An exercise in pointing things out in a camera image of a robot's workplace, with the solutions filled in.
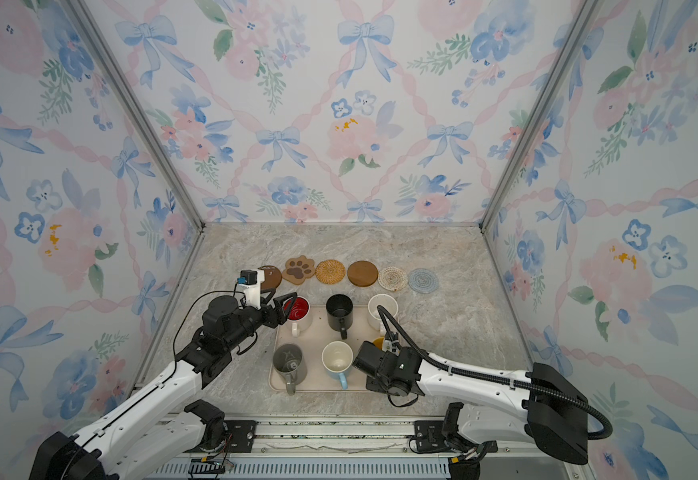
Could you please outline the aluminium frame post left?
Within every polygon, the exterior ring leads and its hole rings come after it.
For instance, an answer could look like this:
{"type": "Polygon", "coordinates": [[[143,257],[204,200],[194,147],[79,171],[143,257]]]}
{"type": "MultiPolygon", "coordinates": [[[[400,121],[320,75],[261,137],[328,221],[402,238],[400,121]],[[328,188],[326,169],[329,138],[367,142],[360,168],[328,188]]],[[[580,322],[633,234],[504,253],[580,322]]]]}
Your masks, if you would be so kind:
{"type": "Polygon", "coordinates": [[[205,227],[198,209],[179,178],[178,171],[168,159],[156,131],[151,126],[146,112],[138,101],[135,92],[126,80],[124,71],[84,1],[61,1],[61,6],[68,14],[72,24],[78,30],[86,46],[90,48],[94,59],[102,67],[111,82],[114,93],[131,121],[134,130],[147,147],[154,163],[172,189],[180,206],[187,213],[189,221],[199,231],[205,227]]]}

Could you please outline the woven rattan round coaster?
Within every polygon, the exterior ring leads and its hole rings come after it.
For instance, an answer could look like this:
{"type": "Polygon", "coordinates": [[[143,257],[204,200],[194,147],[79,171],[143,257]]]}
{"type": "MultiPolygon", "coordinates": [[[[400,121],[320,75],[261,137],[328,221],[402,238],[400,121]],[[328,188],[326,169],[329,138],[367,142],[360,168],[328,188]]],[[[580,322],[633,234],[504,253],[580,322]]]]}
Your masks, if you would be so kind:
{"type": "Polygon", "coordinates": [[[317,280],[326,285],[335,285],[341,282],[346,275],[344,264],[335,259],[321,261],[315,269],[317,280]]]}

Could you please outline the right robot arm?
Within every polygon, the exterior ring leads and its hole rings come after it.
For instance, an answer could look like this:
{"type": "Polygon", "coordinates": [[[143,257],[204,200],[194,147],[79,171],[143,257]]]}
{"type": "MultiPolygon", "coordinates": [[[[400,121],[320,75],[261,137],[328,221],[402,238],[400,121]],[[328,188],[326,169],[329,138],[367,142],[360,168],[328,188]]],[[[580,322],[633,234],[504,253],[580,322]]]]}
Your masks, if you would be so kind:
{"type": "Polygon", "coordinates": [[[486,369],[412,347],[395,354],[365,341],[353,366],[366,375],[369,391],[450,398],[439,446],[464,459],[509,441],[533,442],[569,464],[588,463],[588,413],[580,407],[588,401],[547,365],[536,363],[530,372],[486,369]]]}

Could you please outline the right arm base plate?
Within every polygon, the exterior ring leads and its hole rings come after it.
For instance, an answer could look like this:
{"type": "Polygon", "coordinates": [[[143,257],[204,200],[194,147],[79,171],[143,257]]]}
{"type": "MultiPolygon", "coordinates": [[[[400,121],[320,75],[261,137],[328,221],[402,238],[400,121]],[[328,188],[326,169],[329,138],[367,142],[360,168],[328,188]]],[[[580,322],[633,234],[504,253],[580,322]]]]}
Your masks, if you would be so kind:
{"type": "Polygon", "coordinates": [[[476,450],[477,453],[496,453],[498,445],[495,441],[478,444],[468,440],[458,431],[458,425],[453,422],[419,420],[414,422],[411,449],[420,454],[445,452],[468,454],[472,450],[476,450]]]}

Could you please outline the cork paw print coaster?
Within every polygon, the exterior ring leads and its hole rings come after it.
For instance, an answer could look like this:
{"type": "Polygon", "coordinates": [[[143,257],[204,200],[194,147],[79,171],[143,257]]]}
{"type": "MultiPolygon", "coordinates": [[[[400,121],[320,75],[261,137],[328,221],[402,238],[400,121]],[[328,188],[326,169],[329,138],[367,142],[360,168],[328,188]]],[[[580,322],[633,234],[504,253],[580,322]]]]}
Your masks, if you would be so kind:
{"type": "Polygon", "coordinates": [[[287,259],[281,270],[281,275],[283,280],[293,285],[301,285],[315,275],[315,269],[315,261],[301,255],[287,259]]]}

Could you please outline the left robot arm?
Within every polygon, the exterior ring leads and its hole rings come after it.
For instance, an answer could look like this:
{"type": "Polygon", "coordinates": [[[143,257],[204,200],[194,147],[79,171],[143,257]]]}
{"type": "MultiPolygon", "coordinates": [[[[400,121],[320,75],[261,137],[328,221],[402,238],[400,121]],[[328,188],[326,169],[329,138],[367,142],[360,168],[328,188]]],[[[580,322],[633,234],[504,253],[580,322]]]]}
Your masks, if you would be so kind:
{"type": "Polygon", "coordinates": [[[257,301],[218,293],[172,363],[100,419],[44,440],[30,478],[142,479],[182,452],[225,447],[230,433],[224,412],[195,396],[255,345],[259,328],[285,324],[296,298],[273,289],[257,301]]]}

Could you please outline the aluminium frame post right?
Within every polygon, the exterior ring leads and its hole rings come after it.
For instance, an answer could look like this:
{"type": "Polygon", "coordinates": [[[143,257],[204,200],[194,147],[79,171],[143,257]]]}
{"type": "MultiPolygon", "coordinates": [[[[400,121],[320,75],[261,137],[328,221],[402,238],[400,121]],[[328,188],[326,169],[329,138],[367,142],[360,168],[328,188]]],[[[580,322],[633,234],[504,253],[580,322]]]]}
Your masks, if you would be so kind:
{"type": "Polygon", "coordinates": [[[560,90],[560,84],[574,63],[574,57],[578,54],[585,36],[591,30],[591,24],[596,16],[601,1],[586,0],[581,3],[578,13],[574,16],[571,27],[564,37],[564,43],[555,58],[549,76],[540,90],[539,96],[530,110],[529,121],[523,134],[518,140],[517,147],[510,157],[506,169],[499,178],[498,186],[493,194],[482,222],[480,231],[486,236],[492,228],[492,224],[499,217],[499,210],[508,194],[511,184],[517,172],[522,167],[525,156],[530,151],[535,136],[542,130],[546,116],[551,110],[560,90]]]}

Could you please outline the white mug red inside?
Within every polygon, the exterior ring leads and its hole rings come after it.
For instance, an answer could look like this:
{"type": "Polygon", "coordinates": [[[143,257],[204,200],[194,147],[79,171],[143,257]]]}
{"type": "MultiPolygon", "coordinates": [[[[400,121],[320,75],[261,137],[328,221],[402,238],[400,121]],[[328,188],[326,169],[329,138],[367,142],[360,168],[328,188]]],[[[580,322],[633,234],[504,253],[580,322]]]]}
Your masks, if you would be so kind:
{"type": "Polygon", "coordinates": [[[302,336],[310,329],[313,323],[312,309],[309,301],[297,296],[288,299],[283,304],[283,310],[287,313],[287,325],[294,338],[302,336]]]}

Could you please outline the black mug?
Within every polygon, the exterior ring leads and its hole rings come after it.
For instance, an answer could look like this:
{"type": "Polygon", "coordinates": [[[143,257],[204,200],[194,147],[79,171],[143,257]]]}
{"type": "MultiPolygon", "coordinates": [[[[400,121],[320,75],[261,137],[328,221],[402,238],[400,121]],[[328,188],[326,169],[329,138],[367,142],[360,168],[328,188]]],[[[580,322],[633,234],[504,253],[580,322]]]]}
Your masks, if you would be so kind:
{"type": "Polygon", "coordinates": [[[353,325],[352,299],[344,294],[334,294],[328,298],[325,307],[329,327],[338,332],[342,340],[347,340],[348,330],[353,325]]]}

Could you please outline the grey glass mug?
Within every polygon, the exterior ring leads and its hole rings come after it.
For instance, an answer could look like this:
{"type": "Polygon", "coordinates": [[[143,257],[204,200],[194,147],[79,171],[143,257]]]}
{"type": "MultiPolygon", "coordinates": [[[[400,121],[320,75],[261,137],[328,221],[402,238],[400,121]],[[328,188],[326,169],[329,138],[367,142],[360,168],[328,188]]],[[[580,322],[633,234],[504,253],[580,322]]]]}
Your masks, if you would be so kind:
{"type": "Polygon", "coordinates": [[[294,395],[297,387],[308,376],[308,366],[303,351],[295,344],[284,344],[278,347],[273,355],[272,366],[284,381],[289,395],[294,395]]]}

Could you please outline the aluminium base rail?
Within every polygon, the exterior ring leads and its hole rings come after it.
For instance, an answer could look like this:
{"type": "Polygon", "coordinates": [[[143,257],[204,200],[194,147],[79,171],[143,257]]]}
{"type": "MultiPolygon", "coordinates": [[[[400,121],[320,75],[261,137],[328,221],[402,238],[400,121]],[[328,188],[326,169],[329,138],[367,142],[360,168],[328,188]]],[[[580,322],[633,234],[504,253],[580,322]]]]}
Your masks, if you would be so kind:
{"type": "Polygon", "coordinates": [[[535,468],[552,466],[565,479],[586,475],[584,468],[556,460],[533,442],[501,442],[496,453],[475,460],[458,453],[420,454],[411,449],[414,422],[443,417],[262,417],[225,420],[256,422],[250,453],[182,452],[142,478],[306,479],[458,478],[475,468],[484,474],[500,462],[517,462],[512,478],[529,478],[535,468]]]}

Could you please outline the plain round wooden coaster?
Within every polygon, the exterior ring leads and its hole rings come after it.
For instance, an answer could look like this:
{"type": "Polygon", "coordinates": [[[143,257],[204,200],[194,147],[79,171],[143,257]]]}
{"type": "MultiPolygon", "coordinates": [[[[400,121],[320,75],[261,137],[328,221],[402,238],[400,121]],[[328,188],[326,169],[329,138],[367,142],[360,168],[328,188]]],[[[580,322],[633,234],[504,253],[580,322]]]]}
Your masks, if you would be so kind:
{"type": "Polygon", "coordinates": [[[347,269],[348,280],[357,287],[369,287],[373,285],[379,276],[379,270],[375,264],[367,260],[353,262],[347,269]]]}

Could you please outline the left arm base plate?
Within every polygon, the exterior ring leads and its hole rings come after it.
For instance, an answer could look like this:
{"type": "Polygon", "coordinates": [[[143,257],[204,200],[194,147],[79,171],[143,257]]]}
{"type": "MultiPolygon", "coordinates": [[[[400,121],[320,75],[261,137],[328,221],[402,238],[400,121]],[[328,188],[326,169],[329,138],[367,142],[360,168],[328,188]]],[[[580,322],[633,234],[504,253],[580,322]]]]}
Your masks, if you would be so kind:
{"type": "Polygon", "coordinates": [[[220,454],[250,453],[255,439],[256,422],[252,420],[216,420],[203,423],[192,417],[169,429],[172,445],[180,452],[220,454]]]}

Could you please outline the grey woven round coaster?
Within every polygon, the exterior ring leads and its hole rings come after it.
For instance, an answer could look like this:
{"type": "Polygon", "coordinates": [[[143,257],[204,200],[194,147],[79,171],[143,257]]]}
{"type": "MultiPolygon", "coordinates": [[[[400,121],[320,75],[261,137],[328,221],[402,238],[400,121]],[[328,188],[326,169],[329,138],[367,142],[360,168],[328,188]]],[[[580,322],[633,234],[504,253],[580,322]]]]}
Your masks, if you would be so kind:
{"type": "Polygon", "coordinates": [[[440,287],[437,275],[426,268],[416,268],[408,274],[408,286],[417,293],[431,294],[440,287]]]}

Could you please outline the beige serving tray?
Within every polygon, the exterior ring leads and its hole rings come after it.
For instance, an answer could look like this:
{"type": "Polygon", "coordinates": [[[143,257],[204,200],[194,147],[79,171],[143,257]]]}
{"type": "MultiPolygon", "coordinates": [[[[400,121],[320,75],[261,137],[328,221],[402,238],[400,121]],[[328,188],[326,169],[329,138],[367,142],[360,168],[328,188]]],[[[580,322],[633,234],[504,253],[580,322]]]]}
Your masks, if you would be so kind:
{"type": "MultiPolygon", "coordinates": [[[[328,393],[328,392],[361,392],[366,389],[366,376],[354,367],[345,372],[347,388],[343,389],[338,379],[333,378],[323,366],[322,351],[333,341],[341,341],[340,332],[333,330],[328,321],[327,309],[324,305],[310,307],[308,317],[311,325],[301,331],[293,327],[295,321],[289,321],[278,329],[272,353],[286,344],[296,345],[303,354],[307,368],[307,376],[296,385],[297,393],[328,393]]],[[[381,338],[383,333],[378,321],[371,318],[366,304],[360,304],[353,309],[353,325],[347,330],[348,344],[354,355],[359,351],[364,341],[373,342],[381,338]]]]}

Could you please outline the aluminium frame post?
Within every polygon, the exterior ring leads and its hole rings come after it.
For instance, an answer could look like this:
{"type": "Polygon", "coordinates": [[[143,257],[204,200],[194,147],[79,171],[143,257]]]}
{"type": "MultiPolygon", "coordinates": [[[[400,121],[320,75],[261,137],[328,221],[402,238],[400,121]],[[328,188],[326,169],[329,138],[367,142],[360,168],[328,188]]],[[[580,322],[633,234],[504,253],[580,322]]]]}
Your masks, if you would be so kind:
{"type": "Polygon", "coordinates": [[[517,147],[510,157],[506,169],[499,178],[498,186],[493,194],[482,222],[480,231],[486,236],[492,228],[492,224],[499,217],[499,210],[508,194],[511,184],[517,172],[522,167],[525,156],[530,151],[535,136],[542,130],[546,116],[551,110],[560,90],[560,84],[574,63],[574,57],[578,54],[585,36],[591,30],[591,24],[596,16],[601,1],[586,0],[581,3],[578,13],[574,16],[571,27],[564,37],[564,43],[555,58],[549,76],[540,90],[539,96],[530,110],[529,121],[523,134],[518,140],[517,147]]]}
{"type": "Polygon", "coordinates": [[[154,163],[172,189],[180,206],[187,213],[189,221],[199,231],[205,227],[198,209],[179,178],[178,171],[168,159],[156,131],[151,126],[146,112],[138,101],[135,92],[126,80],[124,71],[84,1],[61,1],[61,6],[68,14],[72,24],[78,30],[86,46],[90,48],[94,59],[102,67],[111,82],[114,93],[131,121],[134,130],[147,147],[154,163]]]}

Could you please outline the dark glossy wooden round coaster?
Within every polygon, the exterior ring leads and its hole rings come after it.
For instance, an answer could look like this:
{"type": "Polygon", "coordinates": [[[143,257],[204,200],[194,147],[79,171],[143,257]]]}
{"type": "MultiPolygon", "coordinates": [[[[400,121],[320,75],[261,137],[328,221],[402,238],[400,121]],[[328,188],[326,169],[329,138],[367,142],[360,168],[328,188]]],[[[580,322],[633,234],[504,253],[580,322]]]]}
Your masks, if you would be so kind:
{"type": "Polygon", "coordinates": [[[273,265],[264,265],[260,267],[264,272],[264,280],[261,284],[262,290],[276,289],[282,282],[282,274],[278,267],[273,265]]]}

